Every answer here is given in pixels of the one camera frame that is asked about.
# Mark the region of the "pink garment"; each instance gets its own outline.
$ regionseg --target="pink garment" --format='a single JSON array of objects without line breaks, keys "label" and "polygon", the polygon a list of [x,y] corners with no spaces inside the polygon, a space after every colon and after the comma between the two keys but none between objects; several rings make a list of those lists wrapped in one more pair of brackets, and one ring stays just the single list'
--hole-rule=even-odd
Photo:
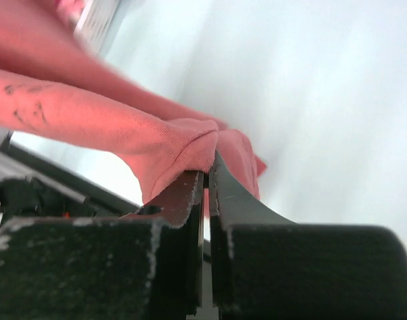
[{"label": "pink garment", "polygon": [[50,0],[0,0],[0,126],[118,155],[145,203],[184,170],[207,172],[215,149],[259,197],[265,166],[245,135],[94,60]]}]

